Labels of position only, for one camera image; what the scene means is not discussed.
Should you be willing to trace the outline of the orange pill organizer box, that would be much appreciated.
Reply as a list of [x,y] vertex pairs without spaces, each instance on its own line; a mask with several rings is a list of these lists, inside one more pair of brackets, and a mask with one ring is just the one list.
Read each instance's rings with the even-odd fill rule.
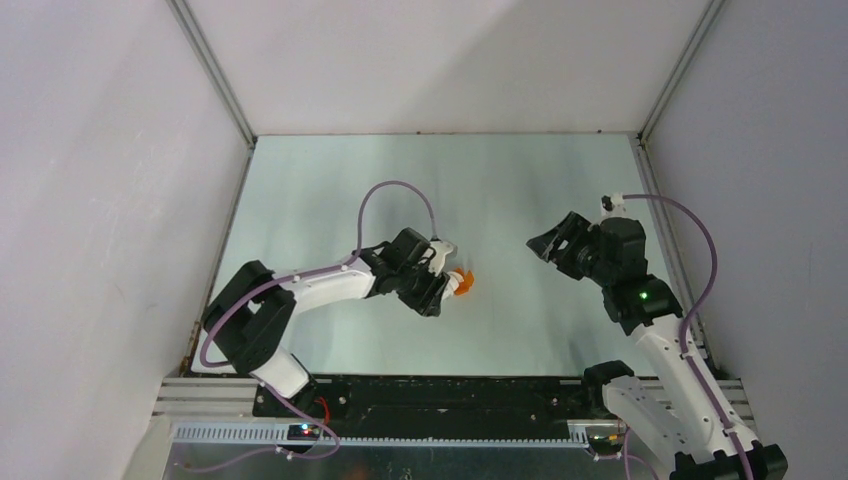
[[461,267],[457,267],[454,270],[454,273],[458,276],[458,285],[454,290],[454,294],[456,296],[462,296],[467,294],[471,290],[475,282],[473,272],[471,270],[465,270]]

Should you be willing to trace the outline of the white pill bottle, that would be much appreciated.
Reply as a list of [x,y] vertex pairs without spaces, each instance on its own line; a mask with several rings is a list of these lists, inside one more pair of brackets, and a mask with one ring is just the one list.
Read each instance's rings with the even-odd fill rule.
[[465,271],[462,268],[445,272],[446,285],[441,294],[441,299],[446,300],[450,297],[462,295],[467,291]]

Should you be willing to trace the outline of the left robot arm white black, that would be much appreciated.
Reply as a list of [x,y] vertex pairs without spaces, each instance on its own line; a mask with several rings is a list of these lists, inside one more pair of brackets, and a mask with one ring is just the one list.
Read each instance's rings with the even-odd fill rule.
[[277,277],[262,262],[247,262],[206,308],[198,360],[206,368],[230,366],[255,378],[290,415],[304,416],[315,406],[316,390],[312,375],[282,344],[291,320],[331,304],[389,294],[422,317],[437,317],[443,301],[461,294],[470,279],[462,268],[448,269],[455,250],[450,242],[405,228],[393,240],[329,267]]

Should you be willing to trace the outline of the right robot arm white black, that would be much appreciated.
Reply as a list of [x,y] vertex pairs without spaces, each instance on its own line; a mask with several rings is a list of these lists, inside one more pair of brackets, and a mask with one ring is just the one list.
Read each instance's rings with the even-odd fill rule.
[[622,361],[585,370],[585,411],[623,420],[669,468],[672,479],[782,479],[788,460],[765,445],[723,393],[690,333],[669,285],[649,273],[646,233],[632,218],[608,215],[598,223],[570,212],[527,247],[566,276],[589,279],[604,309],[645,356],[671,406],[645,391]]

